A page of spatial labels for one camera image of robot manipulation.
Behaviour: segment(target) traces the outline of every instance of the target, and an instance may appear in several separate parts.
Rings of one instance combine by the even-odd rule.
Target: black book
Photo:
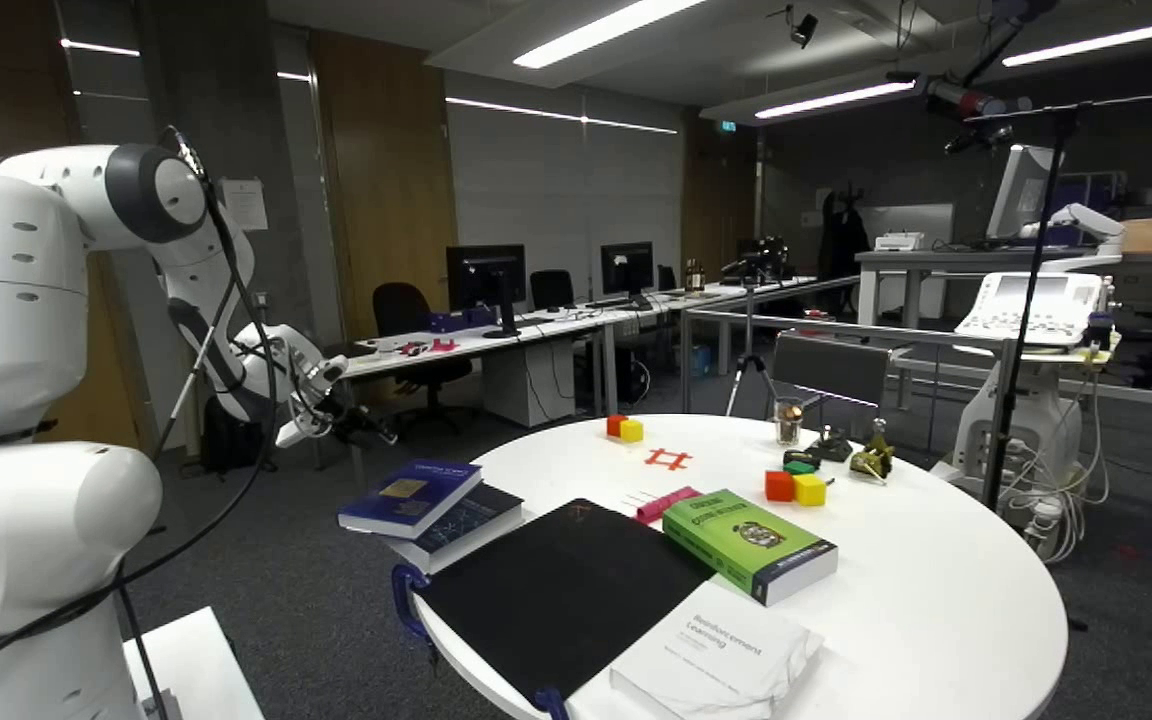
[[[710,577],[667,536],[573,499],[438,571],[421,594],[529,701],[563,701]]]

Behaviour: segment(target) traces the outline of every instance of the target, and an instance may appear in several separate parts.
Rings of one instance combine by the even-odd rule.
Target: monitor
[[[529,253],[523,244],[476,244],[449,248],[449,296],[451,306],[490,305],[500,310],[500,333],[516,333],[513,305],[529,299]]]
[[[645,288],[658,288],[653,244],[604,244],[604,296],[642,299]]]
[[[1012,144],[1001,195],[991,198],[986,237],[995,244],[1024,240],[1024,225],[1046,221],[1050,176],[1054,176],[1054,148]]]

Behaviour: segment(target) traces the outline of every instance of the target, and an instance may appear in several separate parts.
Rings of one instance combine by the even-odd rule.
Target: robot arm
[[[340,360],[324,360],[296,328],[254,319],[228,341],[231,310],[255,272],[248,237],[228,221],[193,150],[153,144],[50,148],[0,158],[0,181],[61,195],[88,253],[148,253],[169,296],[169,315],[202,351],[217,400],[238,420],[255,420],[266,400],[288,402],[278,445],[334,430],[324,400]]]
[[[1050,216],[1054,227],[1083,227],[1090,237],[1097,237],[1097,253],[1094,255],[1063,255],[1063,261],[1050,261],[1050,272],[1090,272],[1090,266],[1114,266],[1123,261],[1123,225],[1090,207],[1090,202],[1063,202],[1062,210]]]

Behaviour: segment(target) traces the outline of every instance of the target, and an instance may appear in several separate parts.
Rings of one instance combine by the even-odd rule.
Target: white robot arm
[[[254,244],[188,150],[88,144],[0,158],[0,634],[107,588],[162,513],[135,447],[30,445],[88,363],[88,253],[148,253],[169,315],[204,351],[238,420],[288,402],[280,445],[356,422],[334,400],[340,360],[296,328],[228,341]],[[112,599],[0,653],[0,720],[142,720]]]
[[[255,261],[248,237],[209,198],[209,184],[188,165],[188,150],[178,157],[153,144],[53,148],[5,158],[0,181],[25,181],[66,198],[88,253],[132,248],[153,255],[169,315],[204,351],[204,372],[228,415],[254,420],[261,400],[285,402],[291,391],[308,391],[308,383],[315,383],[314,397],[334,397],[336,374],[324,369],[327,360],[296,328],[248,325],[228,341]],[[288,447],[324,430],[327,422],[291,410],[280,445]]]
[[[1123,225],[1090,202],[1063,202],[1062,210],[1050,216],[1050,227],[1083,227],[1090,237],[1100,240],[1094,255],[1046,261],[1050,272],[1090,272],[1123,261]]]

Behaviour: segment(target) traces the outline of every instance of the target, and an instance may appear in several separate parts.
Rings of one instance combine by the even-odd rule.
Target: ceiling light
[[[777,106],[757,113],[757,119],[805,114],[805,113],[839,106],[839,104],[861,104],[861,98],[898,95],[898,91],[911,91],[911,87],[916,87],[916,81],[903,81],[903,82],[868,82],[868,87],[852,87],[852,91],[833,91],[833,95],[812,95],[812,98],[777,104]]]
[[[623,119],[604,119],[604,114],[543,113],[543,106],[494,104],[494,98],[472,98],[472,95],[449,95],[449,104],[479,106],[479,113],[510,113],[510,114],[538,114],[538,119],[557,119],[557,125],[597,125],[597,127],[647,130],[647,135],[678,135],[678,127],[658,127],[658,125],[623,125]]]
[[[610,40],[615,40],[615,36],[630,36],[630,31],[636,31],[636,26],[645,26],[645,24],[658,24],[660,14],[686,10],[686,6],[694,6],[694,3],[702,3],[702,0],[636,0],[636,3],[620,6],[620,10],[611,10],[611,14],[600,14],[600,20],[594,20],[594,24],[580,24],[580,26],[573,26],[567,36],[557,36],[557,40],[547,40],[547,45],[516,54],[513,65],[521,65],[521,66],[547,66],[547,65],[561,65],[561,60],[567,60],[567,54],[575,54],[575,50],[590,50],[590,48],[597,48],[597,45],[610,45]]]
[[[278,72],[288,82],[321,82],[314,72]]]
[[[98,54],[142,54],[142,48],[88,45],[88,40],[71,40],[71,36],[61,36],[61,48],[68,48],[68,50],[98,50]]]
[[[1120,45],[1143,45],[1143,40],[1152,40],[1152,24],[1132,26],[1132,31],[1078,40],[1078,45],[1058,45],[1058,48],[1039,48],[1039,50],[1006,54],[1006,66],[1050,65],[1050,60],[1103,50],[1103,48],[1120,48]]]

